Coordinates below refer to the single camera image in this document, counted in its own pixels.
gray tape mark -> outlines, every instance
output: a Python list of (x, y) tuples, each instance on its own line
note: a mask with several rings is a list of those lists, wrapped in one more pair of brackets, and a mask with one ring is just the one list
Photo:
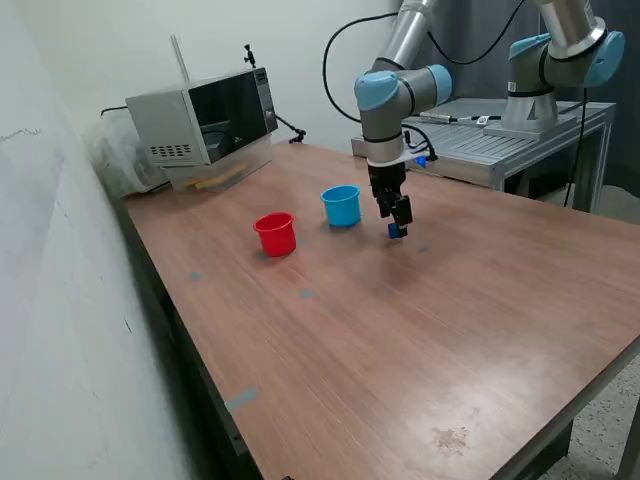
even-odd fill
[(228, 402), (224, 402), (224, 406), (227, 407), (229, 411), (235, 410), (236, 408), (246, 405), (251, 400), (255, 400), (257, 396), (258, 391), (255, 388), (248, 388), (237, 397), (232, 398)]

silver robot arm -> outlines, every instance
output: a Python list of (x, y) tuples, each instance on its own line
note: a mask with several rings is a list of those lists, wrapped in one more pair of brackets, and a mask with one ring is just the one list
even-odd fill
[[(445, 102), (452, 91), (451, 76), (440, 65), (408, 70), (441, 1), (405, 0), (391, 38), (371, 71), (355, 84), (371, 188), (380, 215), (393, 216), (392, 238), (406, 236), (413, 221), (409, 198), (400, 192), (407, 160), (402, 121)], [(534, 1), (549, 33), (511, 47), (509, 102), (502, 122), (507, 128), (539, 129), (557, 121), (554, 87), (602, 85), (624, 52), (624, 35), (607, 32), (589, 0)]]

tiled floor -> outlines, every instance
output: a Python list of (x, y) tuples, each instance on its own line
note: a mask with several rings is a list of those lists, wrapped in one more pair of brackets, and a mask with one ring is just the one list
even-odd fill
[[(562, 204), (564, 192), (548, 201)], [(616, 187), (605, 187), (600, 215), (640, 224), (640, 199)], [(640, 398), (640, 357), (576, 418), (569, 456), (544, 480), (612, 479), (618, 469), (627, 434)]]

plastic bag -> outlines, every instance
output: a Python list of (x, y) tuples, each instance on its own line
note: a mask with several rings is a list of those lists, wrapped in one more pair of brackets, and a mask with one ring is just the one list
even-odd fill
[(167, 182), (164, 172), (147, 158), (127, 110), (104, 114), (90, 134), (89, 156), (98, 176), (119, 197)]

blue joint cap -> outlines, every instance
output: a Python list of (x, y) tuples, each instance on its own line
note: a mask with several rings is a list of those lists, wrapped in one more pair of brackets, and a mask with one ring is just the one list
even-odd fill
[(398, 77), (391, 70), (365, 73), (354, 88), (358, 108), (361, 112), (375, 110), (391, 100), (399, 88)]
[(449, 70), (442, 65), (430, 65), (427, 68), (436, 82), (436, 105), (440, 105), (449, 100), (453, 93), (453, 79)]
[(599, 87), (607, 83), (616, 73), (627, 41), (622, 32), (610, 32), (604, 39), (593, 58), (587, 75), (584, 77), (586, 88)]
[(523, 38), (511, 45), (509, 49), (509, 60), (517, 57), (518, 55), (530, 50), (533, 47), (547, 43), (551, 40), (551, 35), (545, 33), (544, 35), (536, 35), (535, 37)]

